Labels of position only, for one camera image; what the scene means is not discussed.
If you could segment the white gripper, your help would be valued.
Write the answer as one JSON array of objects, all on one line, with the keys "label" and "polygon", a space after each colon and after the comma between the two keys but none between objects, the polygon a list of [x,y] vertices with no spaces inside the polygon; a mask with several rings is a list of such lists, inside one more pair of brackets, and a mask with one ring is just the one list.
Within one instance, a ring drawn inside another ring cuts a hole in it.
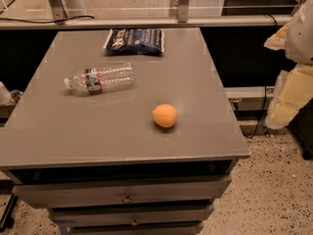
[{"label": "white gripper", "polygon": [[286,57],[298,64],[291,71],[282,70],[277,77],[265,118],[265,125],[271,129],[287,126],[313,99],[313,0],[306,0],[290,23],[264,42],[274,51],[284,50],[285,44]]}]

